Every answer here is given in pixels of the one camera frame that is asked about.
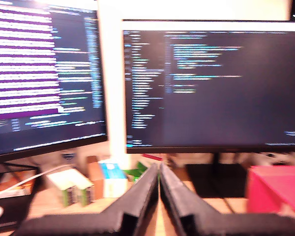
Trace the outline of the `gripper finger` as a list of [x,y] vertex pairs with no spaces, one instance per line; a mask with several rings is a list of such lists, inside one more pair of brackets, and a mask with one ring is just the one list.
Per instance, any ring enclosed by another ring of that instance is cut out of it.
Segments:
[[180,236],[221,236],[222,215],[192,192],[168,166],[161,164],[161,199]]
[[102,213],[105,236],[143,236],[158,202],[158,166],[152,164],[139,180]]

